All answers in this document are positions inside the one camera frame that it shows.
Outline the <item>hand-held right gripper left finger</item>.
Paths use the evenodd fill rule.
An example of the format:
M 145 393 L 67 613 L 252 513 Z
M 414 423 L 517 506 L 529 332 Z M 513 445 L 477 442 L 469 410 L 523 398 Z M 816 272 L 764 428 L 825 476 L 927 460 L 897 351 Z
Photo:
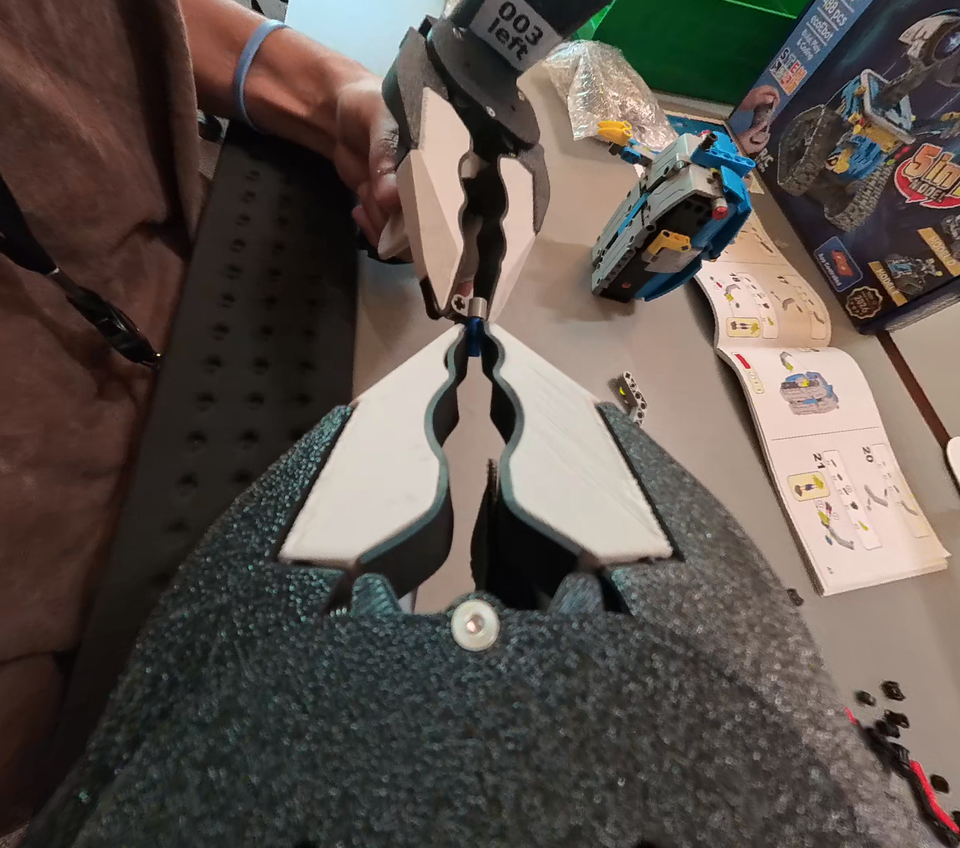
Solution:
M 278 551 L 290 566 L 384 576 L 409 597 L 453 536 L 445 442 L 460 420 L 462 328 L 450 330 L 354 400 Z

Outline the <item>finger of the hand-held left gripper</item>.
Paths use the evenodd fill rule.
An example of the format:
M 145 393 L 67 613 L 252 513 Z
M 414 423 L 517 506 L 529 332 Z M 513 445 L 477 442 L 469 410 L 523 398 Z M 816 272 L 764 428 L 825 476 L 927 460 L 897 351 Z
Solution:
M 467 127 L 445 98 L 426 88 L 417 144 L 400 164 L 397 182 L 414 269 L 436 300 L 451 298 L 464 253 L 461 166 L 469 153 Z
M 502 197 L 488 210 L 480 231 L 480 298 L 488 322 L 502 313 L 536 241 L 531 171 L 508 157 L 498 158 L 496 171 Z

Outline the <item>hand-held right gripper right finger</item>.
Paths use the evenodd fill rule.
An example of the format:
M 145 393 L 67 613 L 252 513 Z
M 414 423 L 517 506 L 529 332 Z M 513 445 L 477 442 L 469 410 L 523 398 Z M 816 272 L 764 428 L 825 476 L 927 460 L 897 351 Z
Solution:
M 673 544 L 601 402 L 501 326 L 484 330 L 498 464 L 497 554 L 554 594 L 570 574 L 673 557 Z

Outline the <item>grey angled beam piece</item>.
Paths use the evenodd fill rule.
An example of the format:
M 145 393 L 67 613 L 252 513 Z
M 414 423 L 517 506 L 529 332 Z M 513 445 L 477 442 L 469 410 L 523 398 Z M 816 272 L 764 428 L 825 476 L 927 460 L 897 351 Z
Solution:
M 623 384 L 630 391 L 630 397 L 621 399 L 618 395 L 618 383 Z M 613 383 L 615 393 L 618 396 L 621 407 L 627 415 L 630 422 L 642 427 L 647 412 L 647 401 L 642 395 L 642 391 L 637 384 L 636 379 L 629 371 L 619 374 Z

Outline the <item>blue grey brick robot model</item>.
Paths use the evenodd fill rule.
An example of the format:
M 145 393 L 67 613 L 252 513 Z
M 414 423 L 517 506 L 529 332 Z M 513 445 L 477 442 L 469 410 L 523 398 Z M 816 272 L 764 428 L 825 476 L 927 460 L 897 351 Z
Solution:
M 756 163 L 718 125 L 681 134 L 658 152 L 627 122 L 603 121 L 599 136 L 638 179 L 591 250 L 591 292 L 651 302 L 686 285 L 737 238 L 752 214 L 748 177 Z

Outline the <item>pile of small brick pieces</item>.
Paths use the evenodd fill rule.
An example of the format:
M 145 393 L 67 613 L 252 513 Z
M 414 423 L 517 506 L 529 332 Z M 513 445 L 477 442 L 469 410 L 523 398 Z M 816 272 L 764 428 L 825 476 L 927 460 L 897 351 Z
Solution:
M 784 590 L 819 645 L 854 728 L 927 824 L 958 846 L 958 630 L 918 582 L 832 597 Z

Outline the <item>person's left forearm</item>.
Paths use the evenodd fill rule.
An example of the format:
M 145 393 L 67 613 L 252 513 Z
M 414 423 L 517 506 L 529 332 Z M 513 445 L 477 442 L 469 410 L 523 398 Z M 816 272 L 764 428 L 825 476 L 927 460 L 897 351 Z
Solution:
M 266 17 L 236 0 L 177 1 L 200 105 L 212 113 L 235 115 L 234 64 Z M 246 83 L 247 109 L 259 130 L 332 158 L 338 94 L 366 75 L 372 74 L 362 65 L 288 27 L 267 39 L 253 63 Z

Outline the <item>grey desk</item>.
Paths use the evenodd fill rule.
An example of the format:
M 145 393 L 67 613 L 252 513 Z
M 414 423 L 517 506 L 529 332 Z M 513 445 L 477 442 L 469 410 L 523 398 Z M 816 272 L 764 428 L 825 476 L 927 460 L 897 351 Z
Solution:
M 739 381 L 714 353 L 705 296 L 693 283 L 636 306 L 592 295 L 591 247 L 631 186 L 630 167 L 573 140 L 546 73 L 534 70 L 521 83 L 540 124 L 551 204 L 500 324 L 597 398 L 611 398 L 611 380 L 631 371 L 649 405 L 644 430 L 727 507 L 783 588 L 818 595 L 769 480 Z M 958 493 L 943 449 L 881 343 L 857 334 L 834 300 L 824 301 L 834 347 L 867 378 L 905 479 L 951 552 L 947 570 L 871 589 L 918 582 L 930 611 L 958 630 Z

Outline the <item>person's left hand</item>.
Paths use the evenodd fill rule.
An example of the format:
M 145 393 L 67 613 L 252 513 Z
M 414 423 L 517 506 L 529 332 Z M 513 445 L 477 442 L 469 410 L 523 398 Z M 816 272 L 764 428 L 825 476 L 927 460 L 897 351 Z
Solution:
M 382 82 L 366 75 L 346 84 L 335 111 L 334 166 L 354 193 L 354 221 L 378 248 L 394 217 L 402 215 L 398 186 L 399 129 L 382 97 Z

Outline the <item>clear plastic bags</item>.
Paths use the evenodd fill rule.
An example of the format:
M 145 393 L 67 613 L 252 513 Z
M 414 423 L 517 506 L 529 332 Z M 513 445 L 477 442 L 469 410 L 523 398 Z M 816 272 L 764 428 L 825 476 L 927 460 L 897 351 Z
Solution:
M 449 17 L 461 0 L 445 0 Z M 632 137 L 661 151 L 678 136 L 665 111 L 622 52 L 605 43 L 565 41 L 538 66 L 565 103 L 576 140 L 599 139 L 601 122 L 626 122 Z

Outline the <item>green flat box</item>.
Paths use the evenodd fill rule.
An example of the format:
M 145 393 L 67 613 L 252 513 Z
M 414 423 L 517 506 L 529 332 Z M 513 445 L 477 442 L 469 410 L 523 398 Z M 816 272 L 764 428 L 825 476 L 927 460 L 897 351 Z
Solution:
M 617 48 L 655 91 L 734 106 L 810 0 L 613 0 L 575 38 Z

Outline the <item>blue wristband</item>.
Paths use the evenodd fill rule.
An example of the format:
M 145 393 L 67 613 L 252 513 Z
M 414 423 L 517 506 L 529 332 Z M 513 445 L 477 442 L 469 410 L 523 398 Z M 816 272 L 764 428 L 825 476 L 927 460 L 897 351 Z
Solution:
M 233 113 L 239 122 L 242 122 L 248 129 L 254 132 L 258 132 L 258 128 L 253 122 L 248 110 L 246 96 L 248 78 L 258 53 L 267 39 L 270 38 L 273 33 L 287 28 L 288 25 L 284 21 L 272 18 L 263 19 L 244 42 L 237 61 L 234 64 L 230 83 L 230 99 L 233 106 Z

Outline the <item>open instruction booklet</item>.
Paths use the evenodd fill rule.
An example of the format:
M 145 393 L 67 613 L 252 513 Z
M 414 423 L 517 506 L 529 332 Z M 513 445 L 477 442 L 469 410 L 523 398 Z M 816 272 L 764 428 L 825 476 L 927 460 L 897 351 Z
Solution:
M 822 596 L 947 569 L 858 363 L 755 214 L 695 278 L 714 350 L 741 384 L 773 486 Z

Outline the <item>dark blue robot kit box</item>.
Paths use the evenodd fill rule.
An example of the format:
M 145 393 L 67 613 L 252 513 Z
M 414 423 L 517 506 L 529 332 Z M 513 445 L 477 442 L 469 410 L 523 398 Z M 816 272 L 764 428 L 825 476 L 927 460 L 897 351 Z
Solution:
M 959 0 L 811 0 L 728 126 L 859 332 L 958 302 Z

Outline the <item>brown shirt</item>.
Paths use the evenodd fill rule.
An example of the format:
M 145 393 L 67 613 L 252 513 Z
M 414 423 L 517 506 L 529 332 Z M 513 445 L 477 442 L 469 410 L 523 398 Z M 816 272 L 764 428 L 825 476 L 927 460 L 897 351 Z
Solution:
M 1 0 L 2 179 L 66 274 L 159 347 L 201 205 L 178 0 Z M 2 258 L 2 833 L 30 816 L 152 375 Z

